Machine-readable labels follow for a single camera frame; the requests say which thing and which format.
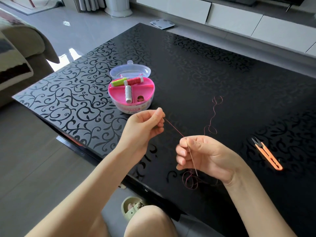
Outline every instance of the leg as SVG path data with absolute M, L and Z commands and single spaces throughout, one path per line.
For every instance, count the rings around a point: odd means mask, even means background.
M 107 226 L 100 214 L 91 226 L 88 237 L 109 237 Z
M 154 205 L 140 208 L 129 221 L 124 237 L 177 237 L 172 220 Z

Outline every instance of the forearm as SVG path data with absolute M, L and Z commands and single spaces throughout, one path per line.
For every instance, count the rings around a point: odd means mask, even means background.
M 250 237 L 296 236 L 250 167 L 245 167 L 234 178 L 233 183 L 225 187 Z
M 115 149 L 27 235 L 87 236 L 96 217 L 132 168 L 129 155 Z

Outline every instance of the sewing kit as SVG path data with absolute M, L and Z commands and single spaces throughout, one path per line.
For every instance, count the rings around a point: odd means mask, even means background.
M 132 115 L 148 109 L 155 93 L 155 84 L 148 78 L 150 73 L 150 68 L 131 60 L 110 71 L 113 81 L 108 93 L 121 112 Z

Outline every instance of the black cabinet top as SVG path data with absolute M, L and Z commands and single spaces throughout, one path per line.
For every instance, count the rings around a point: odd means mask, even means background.
M 129 115 L 112 103 L 109 71 L 128 60 L 151 68 L 156 91 L 152 109 L 183 135 L 206 132 L 239 153 L 258 176 L 297 235 L 316 235 L 316 79 L 230 51 L 137 24 L 66 67 L 14 96 L 38 116 L 101 157 L 118 143 Z M 262 140 L 284 167 L 274 170 L 251 141 Z M 190 190 L 176 170 L 175 147 L 182 136 L 165 122 L 146 156 L 130 175 L 184 212 L 226 236 L 245 233 L 225 188 L 208 184 Z

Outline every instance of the hand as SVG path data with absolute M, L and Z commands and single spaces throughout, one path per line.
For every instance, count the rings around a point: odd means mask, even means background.
M 196 169 L 224 184 L 232 183 L 235 173 L 247 166 L 238 154 L 217 140 L 205 135 L 195 135 L 180 139 L 180 144 L 176 147 L 178 170 L 194 168 L 188 146 Z
M 164 131 L 163 117 L 166 115 L 159 107 L 132 115 L 124 127 L 116 148 L 127 149 L 135 165 L 145 155 L 148 141 Z

